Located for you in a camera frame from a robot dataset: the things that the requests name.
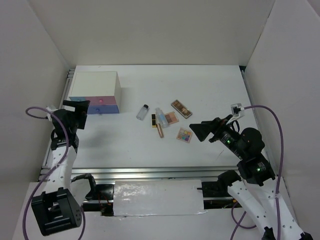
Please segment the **light blue drawer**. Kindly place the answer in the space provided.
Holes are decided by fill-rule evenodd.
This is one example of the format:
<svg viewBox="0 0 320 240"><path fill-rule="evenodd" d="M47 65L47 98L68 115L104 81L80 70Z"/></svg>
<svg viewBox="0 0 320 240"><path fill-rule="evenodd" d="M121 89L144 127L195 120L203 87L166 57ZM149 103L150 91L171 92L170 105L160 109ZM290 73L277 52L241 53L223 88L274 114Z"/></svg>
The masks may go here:
<svg viewBox="0 0 320 240"><path fill-rule="evenodd" d="M86 101L86 98L84 96L69 96L68 98L70 101L74 101L74 102Z"/></svg>

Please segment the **pink drawer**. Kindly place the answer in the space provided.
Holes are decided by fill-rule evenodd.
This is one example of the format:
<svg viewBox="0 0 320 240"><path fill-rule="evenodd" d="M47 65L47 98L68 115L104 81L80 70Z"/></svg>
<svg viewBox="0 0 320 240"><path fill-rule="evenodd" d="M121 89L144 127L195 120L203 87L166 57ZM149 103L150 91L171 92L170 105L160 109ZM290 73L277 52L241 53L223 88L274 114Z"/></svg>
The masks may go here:
<svg viewBox="0 0 320 240"><path fill-rule="evenodd" d="M91 106L117 105L117 101L114 96L86 96L85 99L90 101Z"/></svg>

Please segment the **white drawer cabinet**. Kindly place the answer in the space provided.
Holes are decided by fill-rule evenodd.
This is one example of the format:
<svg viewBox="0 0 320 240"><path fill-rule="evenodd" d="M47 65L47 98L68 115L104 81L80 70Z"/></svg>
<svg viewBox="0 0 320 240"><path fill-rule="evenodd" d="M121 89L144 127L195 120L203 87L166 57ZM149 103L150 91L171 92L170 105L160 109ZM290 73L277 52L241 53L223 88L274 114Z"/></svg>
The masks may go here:
<svg viewBox="0 0 320 240"><path fill-rule="evenodd" d="M68 97L114 96L118 109L122 88L116 71L84 71L73 76Z"/></svg>

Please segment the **rose gold lipstick tube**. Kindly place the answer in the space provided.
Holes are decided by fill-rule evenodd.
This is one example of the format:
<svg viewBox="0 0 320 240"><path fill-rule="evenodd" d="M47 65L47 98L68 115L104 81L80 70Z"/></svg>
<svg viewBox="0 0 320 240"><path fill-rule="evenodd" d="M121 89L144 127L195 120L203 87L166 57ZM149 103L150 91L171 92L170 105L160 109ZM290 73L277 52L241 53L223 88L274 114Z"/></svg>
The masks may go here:
<svg viewBox="0 0 320 240"><path fill-rule="evenodd" d="M159 123L156 124L156 128L157 128L159 137L163 138L164 137L164 133L163 133L162 127L161 127L161 125Z"/></svg>

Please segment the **black gold lipstick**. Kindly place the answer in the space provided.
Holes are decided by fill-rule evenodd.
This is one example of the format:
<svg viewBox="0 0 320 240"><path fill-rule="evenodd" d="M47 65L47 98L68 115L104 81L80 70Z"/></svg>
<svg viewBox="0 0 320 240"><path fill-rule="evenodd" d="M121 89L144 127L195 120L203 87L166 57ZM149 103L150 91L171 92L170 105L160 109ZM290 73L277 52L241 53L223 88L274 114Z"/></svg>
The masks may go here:
<svg viewBox="0 0 320 240"><path fill-rule="evenodd" d="M156 128L157 127L157 120L156 120L156 114L151 114L151 127Z"/></svg>

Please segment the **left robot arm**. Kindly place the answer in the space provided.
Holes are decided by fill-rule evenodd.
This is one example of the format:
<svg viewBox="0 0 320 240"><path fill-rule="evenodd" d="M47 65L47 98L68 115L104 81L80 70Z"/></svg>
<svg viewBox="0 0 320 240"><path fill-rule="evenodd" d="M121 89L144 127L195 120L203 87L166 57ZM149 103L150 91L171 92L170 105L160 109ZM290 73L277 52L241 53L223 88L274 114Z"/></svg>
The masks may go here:
<svg viewBox="0 0 320 240"><path fill-rule="evenodd" d="M77 130L85 128L90 101L64 100L64 108L43 108L46 118L52 122L50 150L52 164L29 197L26 209L31 208L43 236L85 226L82 208L84 197L88 200L98 194L98 186L85 182L80 191L71 186L74 162L77 158L79 138ZM43 191L35 195L43 185Z"/></svg>

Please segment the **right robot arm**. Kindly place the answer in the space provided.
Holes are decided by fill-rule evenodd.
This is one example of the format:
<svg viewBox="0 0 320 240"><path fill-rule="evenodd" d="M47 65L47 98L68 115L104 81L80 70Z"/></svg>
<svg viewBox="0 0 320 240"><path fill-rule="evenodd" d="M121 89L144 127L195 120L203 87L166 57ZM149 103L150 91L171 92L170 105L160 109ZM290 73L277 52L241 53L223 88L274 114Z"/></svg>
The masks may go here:
<svg viewBox="0 0 320 240"><path fill-rule="evenodd" d="M277 193L277 181L270 162L262 154L265 144L261 133L252 127L241 133L228 123L229 118L190 124L203 142L220 141L239 158L238 172L228 170L218 176L218 192L231 195L251 217L263 240L310 240L292 216L284 198Z"/></svg>

